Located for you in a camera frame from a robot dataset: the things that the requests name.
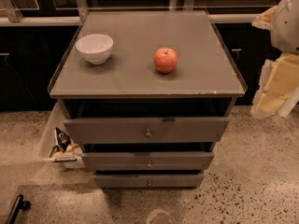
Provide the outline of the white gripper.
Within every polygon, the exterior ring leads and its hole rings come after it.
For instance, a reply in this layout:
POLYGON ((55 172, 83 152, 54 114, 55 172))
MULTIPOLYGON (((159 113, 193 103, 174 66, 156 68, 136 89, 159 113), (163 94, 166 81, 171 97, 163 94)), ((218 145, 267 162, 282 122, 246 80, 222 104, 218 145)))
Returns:
MULTIPOLYGON (((258 15, 252 26, 270 31, 277 6, 268 8, 258 15)), ((299 56, 289 54, 266 60, 262 67, 259 89, 253 98, 250 114, 256 119, 265 119, 276 112, 288 116, 298 102, 299 56)))

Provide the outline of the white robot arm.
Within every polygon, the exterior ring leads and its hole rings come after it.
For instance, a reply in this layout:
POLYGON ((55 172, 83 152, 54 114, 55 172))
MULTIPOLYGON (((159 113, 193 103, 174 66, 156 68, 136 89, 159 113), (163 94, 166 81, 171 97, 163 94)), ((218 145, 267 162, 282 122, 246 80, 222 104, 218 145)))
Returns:
POLYGON ((299 0, 281 0, 259 15, 252 25, 270 31, 271 45, 281 55, 264 62, 250 113, 256 119, 274 114, 286 117, 298 103, 299 0))

